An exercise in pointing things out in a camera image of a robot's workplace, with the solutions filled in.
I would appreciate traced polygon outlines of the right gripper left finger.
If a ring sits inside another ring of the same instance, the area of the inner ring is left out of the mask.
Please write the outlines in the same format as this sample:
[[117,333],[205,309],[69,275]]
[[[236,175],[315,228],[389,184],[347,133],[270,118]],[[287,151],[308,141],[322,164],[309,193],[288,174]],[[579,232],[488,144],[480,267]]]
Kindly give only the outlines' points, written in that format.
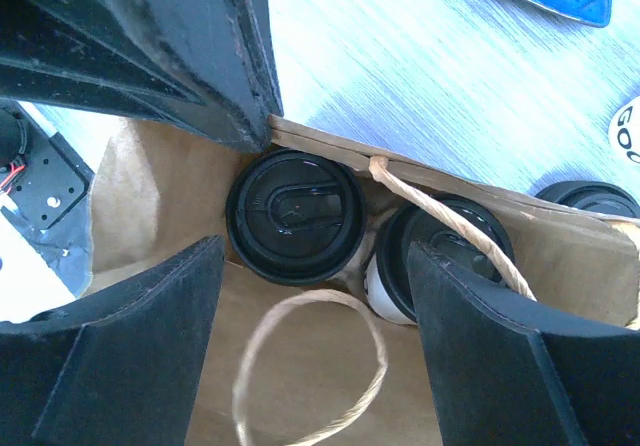
[[5,445],[181,445],[214,321],[224,240],[1,326]]

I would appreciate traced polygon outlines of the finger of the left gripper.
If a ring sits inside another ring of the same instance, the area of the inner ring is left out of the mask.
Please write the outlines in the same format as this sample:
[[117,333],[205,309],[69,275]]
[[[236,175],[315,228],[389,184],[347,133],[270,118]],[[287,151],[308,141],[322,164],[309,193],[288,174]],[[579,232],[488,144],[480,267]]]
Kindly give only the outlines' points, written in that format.
[[1,93],[262,151],[283,111],[268,0],[1,0]]

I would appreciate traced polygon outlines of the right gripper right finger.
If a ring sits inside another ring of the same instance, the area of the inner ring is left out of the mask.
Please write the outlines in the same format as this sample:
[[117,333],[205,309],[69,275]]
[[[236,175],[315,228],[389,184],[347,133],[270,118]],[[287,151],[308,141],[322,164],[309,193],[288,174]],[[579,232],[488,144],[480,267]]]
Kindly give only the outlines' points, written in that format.
[[407,271],[447,445],[635,445],[639,335],[501,287],[428,245]]

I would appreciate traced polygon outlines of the green paper bag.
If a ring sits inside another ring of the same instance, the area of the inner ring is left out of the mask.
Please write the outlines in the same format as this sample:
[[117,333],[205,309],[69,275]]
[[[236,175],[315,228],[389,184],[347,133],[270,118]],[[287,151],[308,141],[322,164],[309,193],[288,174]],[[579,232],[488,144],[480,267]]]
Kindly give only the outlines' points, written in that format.
[[190,445],[635,445],[639,223],[274,116],[261,153],[120,121],[88,295],[212,237]]

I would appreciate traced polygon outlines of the stack of black lids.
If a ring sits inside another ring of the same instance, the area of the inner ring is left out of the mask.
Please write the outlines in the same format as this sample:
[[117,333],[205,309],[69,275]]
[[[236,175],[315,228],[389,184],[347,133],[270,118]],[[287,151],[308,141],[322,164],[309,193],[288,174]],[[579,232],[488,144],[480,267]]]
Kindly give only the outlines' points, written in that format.
[[551,184],[536,198],[593,213],[639,218],[639,204],[625,190],[605,182],[562,181]]

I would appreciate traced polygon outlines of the stack of white paper cups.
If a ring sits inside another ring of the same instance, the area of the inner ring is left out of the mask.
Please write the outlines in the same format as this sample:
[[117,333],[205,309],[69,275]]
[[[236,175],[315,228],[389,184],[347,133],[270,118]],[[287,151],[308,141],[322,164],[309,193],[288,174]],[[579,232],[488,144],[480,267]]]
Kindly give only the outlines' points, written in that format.
[[634,167],[640,164],[639,110],[637,96],[614,114],[608,127],[608,140],[615,156]]

